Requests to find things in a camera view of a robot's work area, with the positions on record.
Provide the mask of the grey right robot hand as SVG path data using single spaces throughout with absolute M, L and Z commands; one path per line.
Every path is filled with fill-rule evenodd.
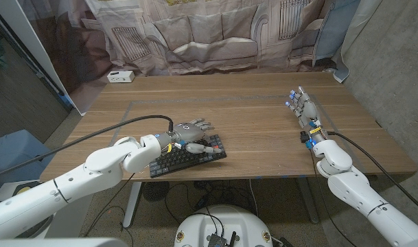
M 311 141 L 315 145 L 320 141 L 327 140 L 328 136 L 321 123 L 316 105 L 303 87 L 299 86 L 298 91 L 291 90 L 289 98 L 290 101 L 285 105 L 297 117 L 302 131 L 305 132 L 305 134 L 301 134 L 301 141 L 303 143 Z

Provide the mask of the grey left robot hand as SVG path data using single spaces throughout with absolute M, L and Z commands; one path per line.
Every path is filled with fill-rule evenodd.
M 201 139 L 209 141 L 209 136 L 206 135 L 207 130 L 213 130 L 214 127 L 210 122 L 204 119 L 194 119 L 190 122 L 180 123 L 174 126 L 173 131 L 155 134 L 157 141 L 161 148 L 165 148 L 170 143 L 185 142 L 185 149 L 192 154 L 201 153 L 221 153 L 219 148 L 212 148 L 196 143 Z

